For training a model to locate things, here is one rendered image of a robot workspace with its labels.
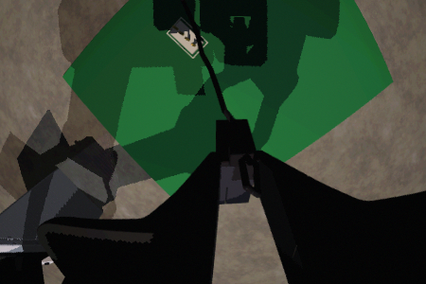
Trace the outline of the black cable with plug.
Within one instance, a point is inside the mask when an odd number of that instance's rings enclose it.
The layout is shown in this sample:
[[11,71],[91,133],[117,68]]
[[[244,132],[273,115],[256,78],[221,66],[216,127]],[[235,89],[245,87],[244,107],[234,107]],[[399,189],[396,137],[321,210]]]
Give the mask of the black cable with plug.
[[[212,63],[206,58],[199,36],[197,23],[187,8],[186,0],[180,0],[186,16],[194,29],[195,40],[199,49],[199,55],[209,70],[214,89],[222,112],[227,119],[217,119],[217,146],[221,159],[221,199],[220,204],[248,203],[250,196],[261,197],[261,186],[258,183],[257,166],[258,155],[252,139],[250,125],[247,119],[235,119],[225,105],[224,96],[218,82]],[[254,185],[255,184],[255,185]]]

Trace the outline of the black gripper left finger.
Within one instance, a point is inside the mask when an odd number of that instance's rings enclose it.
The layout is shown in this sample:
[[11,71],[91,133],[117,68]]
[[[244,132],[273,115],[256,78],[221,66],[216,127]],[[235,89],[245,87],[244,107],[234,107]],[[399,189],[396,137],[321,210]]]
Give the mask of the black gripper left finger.
[[65,276],[212,284],[221,199],[219,151],[144,219],[61,216],[38,226],[38,240]]

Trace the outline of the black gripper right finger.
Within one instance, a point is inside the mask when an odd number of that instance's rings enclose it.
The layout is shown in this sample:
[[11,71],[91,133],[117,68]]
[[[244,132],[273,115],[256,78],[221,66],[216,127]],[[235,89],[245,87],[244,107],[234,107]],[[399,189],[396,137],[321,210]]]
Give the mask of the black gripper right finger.
[[351,284],[382,240],[426,226],[426,191],[357,200],[257,155],[259,198],[289,284]]

